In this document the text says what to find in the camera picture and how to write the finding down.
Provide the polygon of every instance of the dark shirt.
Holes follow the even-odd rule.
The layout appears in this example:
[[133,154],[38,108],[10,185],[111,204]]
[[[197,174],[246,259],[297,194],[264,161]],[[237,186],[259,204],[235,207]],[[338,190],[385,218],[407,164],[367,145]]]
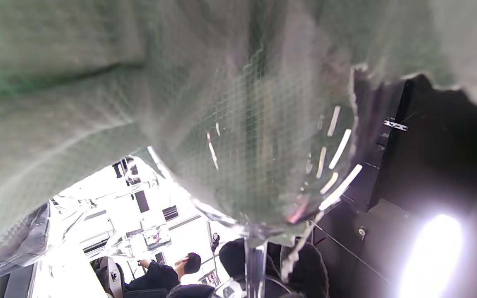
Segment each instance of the dark shirt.
[[142,277],[138,277],[126,285],[127,291],[151,290],[154,288],[164,288],[170,292],[172,288],[179,285],[178,274],[171,266],[158,264],[152,261],[148,266],[148,271]]

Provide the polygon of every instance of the metal bracket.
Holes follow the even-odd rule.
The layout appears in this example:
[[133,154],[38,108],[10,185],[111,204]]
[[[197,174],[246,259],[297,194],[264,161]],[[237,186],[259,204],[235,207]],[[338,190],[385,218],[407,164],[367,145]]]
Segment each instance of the metal bracket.
[[384,120],[384,125],[391,126],[393,128],[396,128],[397,130],[403,130],[407,132],[407,126],[399,124],[399,123],[395,123],[389,120]]

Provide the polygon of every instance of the metal pole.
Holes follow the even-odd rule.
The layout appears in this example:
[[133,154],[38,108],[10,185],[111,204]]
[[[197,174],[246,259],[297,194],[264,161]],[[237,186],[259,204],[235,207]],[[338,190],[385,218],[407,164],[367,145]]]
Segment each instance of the metal pole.
[[216,275],[216,279],[217,279],[217,282],[218,282],[217,285],[219,285],[220,284],[220,277],[218,277],[218,270],[216,269],[216,258],[214,257],[214,251],[212,250],[213,238],[212,238],[212,232],[211,232],[211,225],[210,225],[209,221],[206,221],[206,224],[207,224],[207,233],[209,233],[209,245],[211,247],[212,262],[214,263],[214,274]]

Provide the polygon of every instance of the wire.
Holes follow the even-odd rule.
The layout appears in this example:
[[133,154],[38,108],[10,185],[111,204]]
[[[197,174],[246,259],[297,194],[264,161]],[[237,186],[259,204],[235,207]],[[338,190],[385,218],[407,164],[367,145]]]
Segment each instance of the wire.
[[333,239],[333,241],[335,241],[339,246],[341,246],[343,249],[345,249],[348,253],[350,253],[353,257],[355,257],[356,259],[358,259],[362,264],[364,264],[367,268],[371,269],[371,271],[373,271],[376,275],[380,276],[381,279],[384,279],[387,283],[390,284],[390,281],[388,281],[388,279],[386,279],[384,277],[384,275],[380,274],[377,270],[375,270],[375,268],[371,267],[369,264],[367,264],[364,260],[360,259],[360,257],[358,257],[356,254],[354,254],[352,251],[350,251],[350,249],[348,249],[347,247],[343,246],[343,244],[341,244],[339,241],[337,241],[333,236],[330,236],[327,232],[325,232],[325,230],[323,228],[321,228],[320,226],[318,226],[316,223],[314,223],[313,221],[310,221],[313,225],[316,226],[316,228],[318,228],[320,231],[322,231],[327,237],[329,237],[330,239]]

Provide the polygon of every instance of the bright light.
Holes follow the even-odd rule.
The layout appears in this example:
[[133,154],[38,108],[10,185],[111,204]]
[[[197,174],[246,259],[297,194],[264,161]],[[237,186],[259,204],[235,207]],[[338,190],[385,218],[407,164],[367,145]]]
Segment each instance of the bright light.
[[439,298],[454,271],[463,244],[460,223],[438,215],[417,237],[401,281],[401,298]]

